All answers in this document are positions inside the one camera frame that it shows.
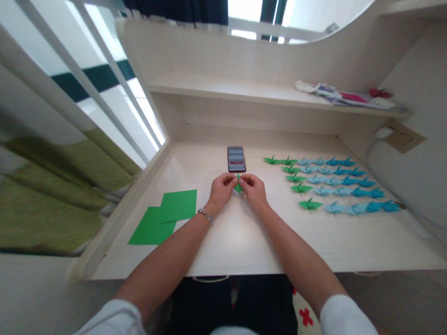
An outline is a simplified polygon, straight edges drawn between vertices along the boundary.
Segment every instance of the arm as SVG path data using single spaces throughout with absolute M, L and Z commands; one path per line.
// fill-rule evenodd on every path
M 237 184 L 234 174 L 223 174 L 211 185 L 206 213 L 217 215 L 230 200 Z M 210 221 L 197 213 L 184 226 L 150 253 L 125 280 L 114 299 L 127 300 L 141 313 L 143 324 L 157 307 L 174 291 L 188 272 Z
M 325 261 L 270 207 L 262 180 L 244 174 L 239 184 L 265 225 L 285 273 L 317 316 L 331 296 L 348 295 Z

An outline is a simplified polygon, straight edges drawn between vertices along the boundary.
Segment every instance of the person's left hand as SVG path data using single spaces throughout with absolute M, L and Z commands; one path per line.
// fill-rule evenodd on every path
M 211 185 L 210 199 L 203 210 L 211 216 L 216 216 L 231 198 L 231 192 L 237 184 L 234 174 L 221 174 Z

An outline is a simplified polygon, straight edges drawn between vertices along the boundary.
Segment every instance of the hand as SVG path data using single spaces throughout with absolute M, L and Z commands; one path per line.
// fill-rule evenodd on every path
M 243 174 L 239 179 L 239 185 L 244 190 L 248 203 L 253 210 L 258 211 L 262 208 L 269 208 L 270 205 L 265 195 L 264 182 L 254 174 Z
M 210 199 L 203 210 L 211 216 L 216 216 L 231 198 L 231 192 L 237 185 L 234 174 L 221 174 L 211 184 Z

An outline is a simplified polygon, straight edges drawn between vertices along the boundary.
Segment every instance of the smartphone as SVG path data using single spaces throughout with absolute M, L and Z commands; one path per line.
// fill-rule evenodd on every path
M 228 146 L 227 148 L 228 172 L 245 172 L 244 148 L 240 146 Z

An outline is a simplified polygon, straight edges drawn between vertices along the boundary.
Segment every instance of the dark pants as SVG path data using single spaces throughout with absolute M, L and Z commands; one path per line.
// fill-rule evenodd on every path
M 174 292 L 166 335 L 209 335 L 221 326 L 240 326 L 260 335 L 297 334 L 293 286 L 286 275 L 241 277 L 236 306 L 231 280 L 201 283 L 185 278 Z

